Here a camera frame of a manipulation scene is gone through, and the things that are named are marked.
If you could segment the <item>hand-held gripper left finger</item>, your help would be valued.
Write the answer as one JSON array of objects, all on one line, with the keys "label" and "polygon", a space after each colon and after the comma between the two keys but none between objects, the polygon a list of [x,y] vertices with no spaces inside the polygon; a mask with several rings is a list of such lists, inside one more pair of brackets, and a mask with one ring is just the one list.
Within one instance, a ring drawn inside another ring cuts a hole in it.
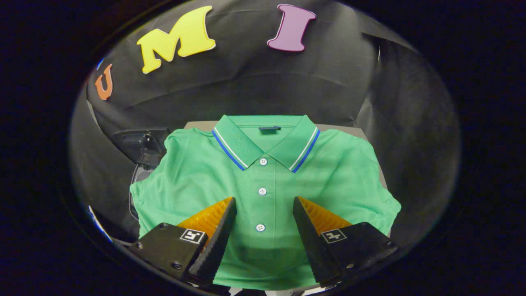
[{"label": "hand-held gripper left finger", "polygon": [[236,215],[235,198],[227,197],[177,225],[158,224],[129,250],[170,278],[208,287],[221,264]]}]

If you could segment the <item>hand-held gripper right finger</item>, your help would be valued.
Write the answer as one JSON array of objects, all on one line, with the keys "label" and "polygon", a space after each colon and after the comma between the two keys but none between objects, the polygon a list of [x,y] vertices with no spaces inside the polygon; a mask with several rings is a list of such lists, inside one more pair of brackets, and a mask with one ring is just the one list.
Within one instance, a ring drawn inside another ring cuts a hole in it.
[{"label": "hand-held gripper right finger", "polygon": [[314,279],[323,288],[355,284],[399,257],[399,247],[368,222],[352,224],[303,197],[293,216]]}]

